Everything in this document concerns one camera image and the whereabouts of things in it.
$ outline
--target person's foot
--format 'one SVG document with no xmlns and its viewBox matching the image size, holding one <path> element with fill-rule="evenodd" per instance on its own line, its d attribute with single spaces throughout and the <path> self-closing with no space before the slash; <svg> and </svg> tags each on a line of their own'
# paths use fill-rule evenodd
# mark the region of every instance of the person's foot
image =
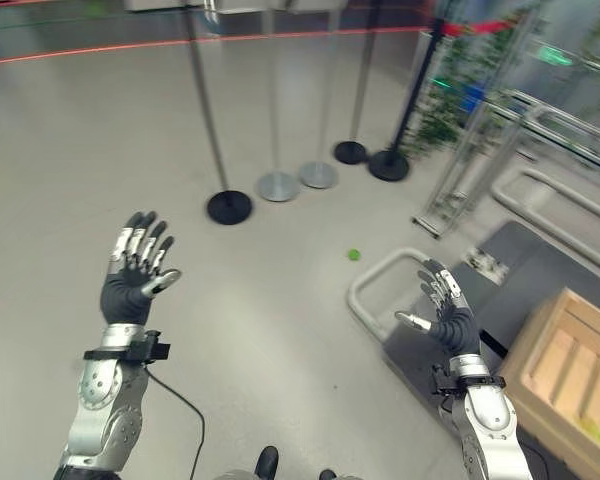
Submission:
<svg viewBox="0 0 600 480">
<path fill-rule="evenodd" d="M 262 450 L 253 473 L 261 480 L 273 480 L 278 469 L 278 449 L 269 445 Z"/>
<path fill-rule="evenodd" d="M 320 472 L 320 476 L 318 476 L 318 480 L 333 480 L 337 475 L 333 470 L 326 469 Z"/>
</svg>

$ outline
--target robotic arm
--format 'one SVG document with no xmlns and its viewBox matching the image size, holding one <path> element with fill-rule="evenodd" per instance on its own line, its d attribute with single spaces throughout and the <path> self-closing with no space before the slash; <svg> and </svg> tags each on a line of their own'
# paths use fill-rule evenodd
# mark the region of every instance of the robotic arm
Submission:
<svg viewBox="0 0 600 480">
<path fill-rule="evenodd" d="M 147 388 L 145 365 L 164 360 L 169 345 L 160 332 L 145 331 L 152 299 L 181 276 L 161 272 L 173 237 L 155 249 L 167 228 L 156 213 L 133 215 L 122 229 L 109 261 L 100 296 L 107 322 L 102 342 L 85 352 L 78 385 L 78 412 L 54 480 L 119 480 L 142 428 L 141 402 Z"/>
<path fill-rule="evenodd" d="M 419 272 L 422 289 L 436 306 L 438 322 L 407 312 L 398 320 L 438 340 L 451 354 L 448 372 L 433 369 L 435 393 L 444 395 L 439 413 L 460 435 L 464 466 L 471 480 L 532 480 L 516 437 L 516 412 L 480 356 L 473 312 L 451 273 L 435 260 Z M 445 407 L 451 399 L 451 408 Z"/>
</svg>

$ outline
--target black pole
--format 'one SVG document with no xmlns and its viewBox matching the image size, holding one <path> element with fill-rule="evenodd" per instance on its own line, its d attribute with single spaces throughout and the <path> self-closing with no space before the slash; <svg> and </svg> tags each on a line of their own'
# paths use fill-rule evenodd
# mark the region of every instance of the black pole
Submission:
<svg viewBox="0 0 600 480">
<path fill-rule="evenodd" d="M 369 172 L 376 178 L 380 180 L 385 180 L 387 182 L 397 182 L 402 180 L 409 173 L 409 163 L 407 159 L 402 155 L 399 151 L 400 141 L 404 135 L 405 129 L 409 125 L 409 120 L 411 119 L 411 115 L 413 114 L 416 103 L 418 101 L 418 96 L 420 95 L 420 90 L 422 89 L 422 84 L 427 75 L 427 70 L 429 69 L 429 65 L 431 64 L 431 60 L 433 59 L 433 54 L 436 51 L 436 47 L 444 37 L 443 26 L 445 24 L 444 18 L 436 18 L 433 21 L 433 28 L 431 31 L 431 40 L 429 41 L 429 45 L 427 46 L 427 52 L 425 53 L 424 59 L 422 60 L 422 65 L 420 66 L 420 71 L 418 72 L 418 76 L 416 77 L 416 81 L 413 85 L 413 90 L 411 90 L 411 95 L 409 97 L 409 101 L 404 110 L 404 114 L 402 115 L 402 120 L 400 121 L 400 125 L 396 131 L 396 135 L 391 142 L 391 146 L 388 150 L 383 150 L 374 154 L 371 159 L 369 159 Z"/>
<path fill-rule="evenodd" d="M 196 41 L 196 32 L 194 21 L 190 16 L 190 6 L 186 0 L 182 1 L 182 20 L 187 32 L 189 41 L 189 59 L 191 60 L 191 68 L 193 70 L 193 78 L 198 89 L 198 98 L 200 107 L 202 108 L 202 118 L 211 144 L 211 152 L 213 161 L 216 166 L 218 177 L 220 178 L 220 186 L 222 191 L 215 194 L 207 202 L 207 214 L 217 223 L 222 225 L 235 225 L 246 220 L 251 214 L 252 204 L 251 199 L 244 193 L 230 190 L 227 173 L 222 163 L 222 154 L 220 152 L 220 144 L 216 133 L 215 124 L 213 122 L 213 114 L 209 103 L 209 92 L 207 83 L 204 78 L 202 66 L 202 57 L 198 42 Z"/>
<path fill-rule="evenodd" d="M 356 140 L 360 129 L 360 117 L 362 116 L 364 97 L 367 92 L 367 81 L 369 79 L 373 48 L 376 43 L 376 29 L 378 28 L 380 12 L 382 10 L 382 1 L 373 0 L 371 10 L 369 11 L 369 15 L 367 15 L 367 33 L 364 41 L 362 60 L 360 62 L 360 72 L 358 73 L 358 86 L 356 87 L 356 101 L 353 107 L 349 141 L 338 143 L 333 150 L 333 156 L 336 160 L 347 165 L 356 165 L 366 162 L 368 159 L 367 149 Z"/>
</svg>

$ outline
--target blue object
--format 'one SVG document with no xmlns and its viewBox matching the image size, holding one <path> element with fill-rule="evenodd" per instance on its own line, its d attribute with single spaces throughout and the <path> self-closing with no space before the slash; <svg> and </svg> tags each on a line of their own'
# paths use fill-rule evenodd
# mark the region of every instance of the blue object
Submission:
<svg viewBox="0 0 600 480">
<path fill-rule="evenodd" d="M 471 114 L 478 104 L 484 100 L 484 87 L 482 85 L 463 85 L 462 91 L 465 97 L 460 103 L 460 108 Z"/>
</svg>

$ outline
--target wooden box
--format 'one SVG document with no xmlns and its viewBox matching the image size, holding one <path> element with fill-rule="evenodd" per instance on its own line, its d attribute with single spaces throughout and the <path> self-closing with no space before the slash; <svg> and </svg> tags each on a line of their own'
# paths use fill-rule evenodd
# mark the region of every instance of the wooden box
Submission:
<svg viewBox="0 0 600 480">
<path fill-rule="evenodd" d="M 527 321 L 502 365 L 519 423 L 583 480 L 600 480 L 600 310 L 570 290 Z"/>
</svg>

